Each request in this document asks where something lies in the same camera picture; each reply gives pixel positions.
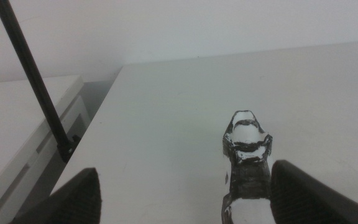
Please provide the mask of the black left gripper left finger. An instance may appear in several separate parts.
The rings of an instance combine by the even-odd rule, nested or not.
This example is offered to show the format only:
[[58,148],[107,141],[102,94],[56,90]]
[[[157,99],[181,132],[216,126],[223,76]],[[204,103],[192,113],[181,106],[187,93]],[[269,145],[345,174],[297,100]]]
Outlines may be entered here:
[[99,224],[101,190],[94,167],[85,168],[13,224]]

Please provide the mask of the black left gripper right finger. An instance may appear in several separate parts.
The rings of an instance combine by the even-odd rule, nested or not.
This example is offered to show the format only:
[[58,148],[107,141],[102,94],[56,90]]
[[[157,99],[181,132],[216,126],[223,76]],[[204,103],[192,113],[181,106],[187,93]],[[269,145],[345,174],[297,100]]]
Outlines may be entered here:
[[358,224],[358,203],[286,160],[272,167],[270,207],[276,223]]

